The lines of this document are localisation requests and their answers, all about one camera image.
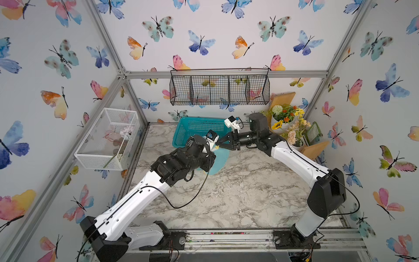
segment pink butterfly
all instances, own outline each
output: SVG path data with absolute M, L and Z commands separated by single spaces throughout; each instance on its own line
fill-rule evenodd
M 322 106 L 321 110 L 323 111 L 323 114 L 330 118 L 329 114 L 335 110 L 335 106 L 331 106 L 329 108 L 329 101 L 326 101 L 324 102 L 324 106 Z
M 372 194 L 374 196 L 374 199 L 377 201 L 377 205 L 381 206 L 381 208 L 384 209 L 385 212 L 388 214 L 388 218 L 393 218 L 392 215 L 390 215 L 390 211 L 404 211 L 404 206 L 400 205 L 399 203 L 390 203 L 388 204 L 388 190 L 385 188 L 380 188 L 380 190 L 377 192 L 374 192 Z
M 399 254 L 396 255 L 396 257 L 400 257 L 397 262 L 412 262 L 412 260 L 419 259 L 419 257 L 410 256 L 410 253 L 413 251 L 412 238 L 410 235 L 398 236 L 398 240 L 400 243 L 392 237 L 386 241 L 388 248 Z
M 279 56 L 279 54 L 274 55 L 274 57 L 272 58 L 271 61 L 271 66 L 268 67 L 267 65 L 265 65 L 267 69 L 272 70 L 272 71 L 284 71 L 285 67 L 282 65 L 281 62 L 281 57 Z
M 47 0 L 47 4 L 52 7 L 57 6 L 55 16 L 63 26 L 68 27 L 68 19 L 70 17 L 76 23 L 81 23 L 81 14 L 73 9 L 76 6 L 76 0 Z
M 329 133 L 327 134 L 327 137 L 328 138 L 331 138 L 332 139 L 332 147 L 334 148 L 334 149 L 337 149 L 338 148 L 338 145 L 336 144 L 336 143 L 338 143 L 339 144 L 339 146 L 344 146 L 344 145 L 346 145 L 346 142 L 345 142 L 345 140 L 343 140 L 343 138 L 341 138 L 339 135 L 341 134 L 341 133 L 343 133 L 342 132 L 342 130 L 338 133 L 338 122 L 336 122 L 336 124 L 334 124 L 333 126 L 332 126 L 332 129 L 333 130 L 329 130 Z
M 357 106 L 360 102 L 360 91 L 362 87 L 362 80 L 356 80 L 355 84 L 349 89 L 349 85 L 346 86 L 348 89 L 348 98 L 346 102 L 349 100 L 354 106 Z
M 42 250 L 51 250 L 50 252 L 46 253 L 43 257 L 41 257 L 38 262 L 54 262 L 55 259 L 58 258 L 57 250 L 58 250 L 58 242 L 60 241 L 61 237 L 57 238 L 57 242 L 55 245 L 46 237 L 43 236 L 41 240 L 39 240 L 39 244 L 41 245 Z
M 74 200 L 72 200 L 72 202 L 75 202 L 77 205 L 70 208 L 62 217 L 68 219 L 69 221 L 72 221 L 74 217 L 76 217 L 76 223 L 79 224 L 85 217 L 84 211 L 86 211 L 86 208 L 93 206 L 94 198 L 87 197 L 88 194 L 89 189 L 87 189 L 87 185 L 84 185 L 80 193 L 79 201 L 73 197 Z

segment wall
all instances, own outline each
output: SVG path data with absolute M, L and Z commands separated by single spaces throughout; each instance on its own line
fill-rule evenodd
M 314 110 L 309 117 L 310 121 L 318 122 L 324 134 L 322 138 L 324 141 L 331 140 L 327 134 L 336 122 L 339 124 L 338 131 L 342 130 L 340 137 L 346 145 L 337 144 L 337 149 L 334 149 L 329 144 L 325 150 L 326 165 L 329 168 L 342 170 L 345 164 L 348 166 L 351 159 L 354 160 L 354 171 L 351 173 L 357 172 L 356 177 L 362 187 L 355 183 L 352 186 L 346 183 L 346 186 L 349 186 L 360 200 L 361 209 L 356 216 L 359 218 L 364 216 L 365 221 L 375 233 L 374 236 L 364 231 L 363 234 L 369 236 L 364 237 L 364 241 L 371 256 L 376 258 L 374 261 L 380 262 L 402 261 L 402 258 L 396 257 L 400 253 L 419 257 L 417 249 L 419 205 L 416 194 L 419 183 L 419 171 L 416 169 L 419 165 L 417 154 L 419 119 L 416 114 L 419 97 L 417 88 L 419 35 L 418 31 L 415 31 L 418 25 L 416 24 L 415 28 L 414 21 L 413 25 L 408 27 L 413 18 L 417 19 L 418 10 L 419 2 L 415 0 L 380 1 L 370 11 L 351 43 L 351 52 L 354 54 L 341 62 L 334 72 L 334 75 L 340 77 L 340 81 L 330 92 L 327 89 L 323 91 L 316 104 L 317 110 Z M 371 55 L 361 57 L 366 33 L 372 32 L 375 40 L 377 30 L 383 31 L 380 37 L 391 37 L 392 43 L 390 39 L 387 39 L 382 55 L 374 61 Z M 395 70 L 388 73 L 392 64 L 396 65 Z M 384 91 L 390 90 L 392 94 L 389 94 L 389 101 L 383 102 L 383 100 L 386 101 L 382 95 L 383 88 L 377 90 L 377 83 L 385 83 L 383 85 L 385 88 L 387 82 L 382 81 L 386 81 L 386 78 L 389 85 L 397 79 L 402 82 Z M 351 100 L 347 102 L 348 91 L 345 86 L 349 85 L 352 88 L 358 79 L 362 80 L 362 87 L 359 91 L 359 104 L 355 106 L 356 103 L 353 104 Z M 352 101 L 355 101 L 355 92 L 351 93 L 351 97 Z M 326 101 L 329 102 L 329 107 L 335 106 L 335 110 L 329 114 L 330 118 L 322 112 Z M 352 126 L 357 125 L 359 116 L 362 116 L 363 124 L 366 125 L 363 131 L 372 135 L 371 139 L 363 137 L 360 142 L 356 140 L 356 133 L 352 131 Z M 400 177 L 388 177 L 387 167 L 380 168 L 382 164 L 387 164 L 386 160 L 382 162 L 379 160 L 379 158 L 386 159 L 382 155 L 381 146 L 383 145 L 391 152 L 392 157 L 387 157 L 390 163 L 398 156 L 399 151 L 398 157 L 404 158 L 400 160 L 402 163 L 392 165 L 398 169 L 396 171 Z M 380 201 L 381 188 L 383 188 L 381 202 L 389 210 L 389 214 L 378 205 L 373 195 L 377 192 Z M 388 190 L 388 202 L 385 201 L 387 198 L 384 189 Z M 353 211 L 353 203 L 356 201 L 349 193 L 347 195 L 348 199 L 343 205 L 344 211 Z M 348 217 L 352 227 L 368 227 L 364 222 L 357 225 L 359 220 L 356 216 L 352 216 L 356 221 Z
M 99 107 L 101 101 L 94 102 L 97 95 L 91 88 L 91 81 L 97 81 L 100 85 L 107 87 L 116 76 L 116 68 L 112 61 L 109 66 L 102 65 L 101 68 L 97 68 L 96 59 L 86 49 L 87 46 L 100 47 L 102 51 L 104 43 L 83 1 L 77 4 L 75 1 L 64 1 L 67 3 L 67 10 L 73 15 L 73 18 L 68 20 L 68 26 L 65 20 L 56 17 L 56 10 L 62 11 L 61 8 L 63 8 L 61 1 L 31 2 L 35 6 L 27 6 L 24 19 L 23 16 L 15 17 L 15 13 L 22 14 L 22 6 L 19 9 L 18 6 L 10 4 L 18 2 L 3 1 L 2 5 L 6 7 L 1 7 L 2 14 L 0 14 L 0 39 L 2 39 L 0 40 L 0 138 L 8 148 L 15 148 L 11 145 L 13 142 L 27 143 L 28 146 L 27 144 L 19 145 L 19 148 L 23 149 L 20 151 L 23 156 L 18 156 L 19 152 L 16 150 L 12 150 L 13 155 L 10 155 L 3 146 L 0 146 L 0 226 L 28 212 L 68 154 L 76 137 L 82 132 L 83 127 L 78 125 L 84 123 L 83 114 L 87 112 L 93 115 Z M 5 16 L 10 14 L 15 18 L 14 20 Z M 4 40 L 5 37 L 8 37 L 10 42 L 8 50 L 5 50 L 8 44 Z M 49 49 L 54 50 L 54 46 L 60 52 L 59 48 L 64 39 L 69 41 L 70 51 L 74 51 L 78 59 L 78 65 L 76 65 L 77 60 L 74 57 L 66 56 L 67 60 L 73 61 L 72 65 L 70 64 L 70 73 L 65 71 L 66 77 L 44 64 L 45 59 L 50 56 L 55 56 L 59 62 L 58 56 Z M 6 59 L 16 61 L 18 65 Z M 14 69 L 19 70 L 9 68 L 7 65 L 10 64 L 14 66 Z M 65 101 L 62 99 L 62 87 L 64 87 Z M 56 107 L 52 108 L 46 104 L 51 100 L 52 104 L 54 103 L 51 97 L 46 97 L 46 102 L 43 101 L 41 91 L 57 94 Z M 15 121 L 20 121 L 23 135 L 17 133 L 13 134 L 13 139 L 7 139 L 5 136 Z M 7 164 L 7 158 L 10 158 L 11 163 Z M 84 184 L 88 184 L 96 201 L 101 196 L 111 198 L 112 195 L 99 191 L 99 186 L 112 185 L 110 179 L 103 180 L 96 173 L 90 171 L 92 178 L 97 178 L 98 184 L 89 183 L 89 181 L 81 182 L 83 180 L 81 177 L 87 176 L 87 172 L 82 176 L 79 174 L 79 177 L 75 175 L 71 184 L 66 186 L 68 190 L 66 201 L 69 201 L 73 195 L 78 197 Z M 72 204 L 66 202 L 62 208 L 69 209 Z M 99 205 L 102 210 L 105 209 L 104 203 Z M 0 233 L 0 251 L 7 246 L 8 239 L 13 238 L 14 232 L 25 218 L 13 221 L 3 228 Z M 63 220 L 62 214 L 54 219 Z M 47 236 L 55 243 L 58 234 L 63 233 L 57 230 L 54 233 L 45 232 L 42 236 Z M 40 252 L 45 252 L 41 250 L 39 243 L 36 247 L 37 256 Z

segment butterfly wallpaper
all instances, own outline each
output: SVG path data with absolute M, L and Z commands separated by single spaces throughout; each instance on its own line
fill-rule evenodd
M 356 15 L 362 2 L 345 1 L 341 12 Z M 417 1 L 378 2 L 344 48 L 315 102 L 317 109 L 308 117 L 323 133 L 320 142 L 330 141 L 318 162 L 340 169 L 345 185 L 360 200 L 360 210 L 346 218 L 359 229 L 375 262 L 411 262 L 419 257 L 417 10 Z M 294 21 L 293 17 L 287 26 Z M 341 212 L 356 210 L 354 204 L 357 201 L 348 194 Z

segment teal butterfly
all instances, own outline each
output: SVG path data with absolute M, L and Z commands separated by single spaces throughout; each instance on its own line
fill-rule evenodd
M 378 31 L 377 31 L 377 37 L 375 38 L 375 41 L 374 41 L 373 33 L 371 32 L 366 33 L 365 43 L 361 48 L 361 54 L 360 54 L 361 57 L 371 54 L 371 59 L 375 61 L 383 54 L 384 52 L 383 47 L 390 45 L 393 42 L 393 37 L 385 36 L 385 37 L 379 38 L 382 33 L 383 32 L 378 34 Z
M 260 21 L 258 23 L 258 27 L 261 30 L 259 35 L 262 38 L 263 42 L 266 42 L 269 39 L 270 35 L 274 37 L 274 34 L 276 37 L 281 38 L 287 30 L 286 26 L 284 25 L 291 20 L 291 17 L 289 16 L 285 16 L 281 19 L 278 19 L 276 22 L 274 22 L 276 16 L 274 17 L 274 19 L 272 19 L 272 17 L 269 18 L 271 19 L 272 24 L 270 24 L 268 21 Z
M 162 18 L 158 23 L 157 16 L 155 20 L 153 17 L 151 19 L 153 19 L 155 24 L 150 21 L 144 21 L 142 26 L 148 30 L 148 35 L 154 39 L 154 42 L 158 42 L 160 40 L 160 35 L 163 37 L 163 34 L 168 38 L 173 37 L 173 27 L 169 26 L 173 22 L 171 16 Z

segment marble countertop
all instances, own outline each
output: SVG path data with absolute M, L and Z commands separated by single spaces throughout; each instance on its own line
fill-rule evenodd
M 150 165 L 175 148 L 176 125 L 151 125 L 131 187 L 138 184 Z M 196 171 L 189 182 L 181 180 L 166 192 L 174 206 L 190 201 L 206 174 Z M 200 194 L 189 205 L 173 209 L 157 197 L 133 221 L 134 226 L 161 220 L 168 228 L 271 228 L 290 227 L 307 208 L 308 185 L 278 160 L 257 149 L 231 151 L 225 166 L 208 176 Z M 342 227 L 332 216 L 322 227 Z

